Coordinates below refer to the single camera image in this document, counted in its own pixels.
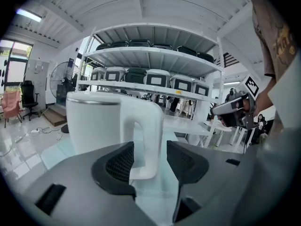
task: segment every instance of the white floor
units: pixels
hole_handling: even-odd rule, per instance
[[[0,121],[0,168],[11,188],[18,193],[24,192],[46,171],[40,158],[41,153],[56,144],[58,140],[69,136],[61,130],[48,134],[27,133],[38,127],[50,127],[47,131],[54,129],[44,117],[33,116],[31,121],[25,118],[22,123],[17,118],[10,118],[6,123],[6,128],[4,128],[4,120]]]

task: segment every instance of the ceiling light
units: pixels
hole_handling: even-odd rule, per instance
[[[42,19],[42,17],[40,17],[40,16],[38,16],[38,15],[32,13],[32,12],[26,11],[24,9],[18,9],[17,10],[17,14],[23,15],[23,16],[28,17],[30,19],[33,19],[33,20],[35,20],[37,22],[40,22],[41,19]]]
[[[236,85],[239,83],[240,83],[240,81],[237,81],[237,82],[224,83],[224,85]]]

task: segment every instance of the wooden step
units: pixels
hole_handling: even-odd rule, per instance
[[[49,107],[48,110],[56,113],[57,115],[59,115],[60,117],[63,117],[64,119],[67,119],[66,109],[64,109],[60,106],[52,105]]]
[[[52,110],[47,110],[43,113],[43,116],[55,127],[67,122],[67,119],[58,115]]]

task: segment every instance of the chair backrest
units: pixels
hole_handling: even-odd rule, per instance
[[[20,91],[16,90],[13,92],[4,91],[3,101],[5,102],[7,107],[14,107],[16,103],[19,103],[20,99]]]
[[[24,81],[23,85],[21,86],[22,90],[22,103],[29,104],[34,102],[33,90],[34,85],[31,81]]]

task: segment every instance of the black bag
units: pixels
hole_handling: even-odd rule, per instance
[[[147,39],[141,39],[141,40],[131,40],[129,43],[130,47],[150,47],[151,42]]]
[[[209,61],[211,63],[214,62],[213,57],[211,55],[209,55],[209,54],[206,54],[206,53],[198,52],[198,57],[202,58],[204,60],[207,60],[207,61]]]
[[[179,47],[177,47],[176,50],[178,52],[182,52],[182,53],[185,53],[185,54],[188,54],[188,55],[197,56],[196,51],[194,51],[190,48],[184,47],[184,46],[179,46]]]
[[[152,45],[153,48],[164,48],[164,49],[168,49],[168,50],[174,50],[173,46],[171,45],[167,45],[167,44],[153,44]]]
[[[111,47],[111,44],[109,43],[103,43],[101,45],[98,45],[96,50],[101,50],[101,49],[105,49],[105,48],[110,48]]]
[[[111,44],[111,48],[127,47],[128,41],[118,41]]]
[[[128,69],[125,82],[144,84],[143,79],[145,75],[146,70],[144,69]]]

